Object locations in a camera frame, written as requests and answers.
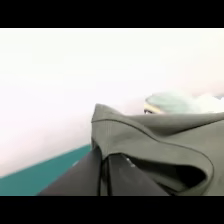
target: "white background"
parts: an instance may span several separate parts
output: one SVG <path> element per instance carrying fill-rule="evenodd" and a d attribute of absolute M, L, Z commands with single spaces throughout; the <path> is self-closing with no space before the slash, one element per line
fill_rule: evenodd
<path fill-rule="evenodd" d="M 0 29 L 0 175 L 88 144 L 96 103 L 222 92 L 223 61 L 224 29 Z"/>

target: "teal wall stripe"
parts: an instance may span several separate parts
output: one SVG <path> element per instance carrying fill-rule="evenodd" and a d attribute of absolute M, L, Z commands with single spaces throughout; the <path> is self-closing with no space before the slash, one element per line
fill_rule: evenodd
<path fill-rule="evenodd" d="M 66 172 L 90 151 L 90 145 L 75 149 L 0 179 L 0 196 L 33 196 Z"/>

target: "gray fabric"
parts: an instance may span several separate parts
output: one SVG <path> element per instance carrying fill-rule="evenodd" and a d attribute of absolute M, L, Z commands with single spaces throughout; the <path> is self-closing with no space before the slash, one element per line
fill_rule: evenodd
<path fill-rule="evenodd" d="M 176 195 L 224 195 L 223 119 L 224 113 L 125 116 L 97 104 L 92 144 L 99 145 L 103 158 L 124 153 L 136 159 L 149 176 Z M 186 186 L 178 175 L 181 167 L 189 170 L 185 179 L 194 178 L 196 171 L 204 178 Z"/>

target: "olive gray garment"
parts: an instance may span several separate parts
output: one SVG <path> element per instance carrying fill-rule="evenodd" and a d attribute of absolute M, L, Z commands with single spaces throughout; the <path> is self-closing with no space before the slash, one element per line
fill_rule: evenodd
<path fill-rule="evenodd" d="M 125 116 L 97 104 L 92 144 L 124 153 L 174 195 L 224 195 L 224 113 Z"/>

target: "teal floor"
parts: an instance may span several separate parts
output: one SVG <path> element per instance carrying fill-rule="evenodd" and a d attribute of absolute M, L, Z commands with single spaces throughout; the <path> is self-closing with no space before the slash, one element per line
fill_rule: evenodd
<path fill-rule="evenodd" d="M 90 151 L 90 145 L 0 179 L 0 196 L 33 196 Z"/>

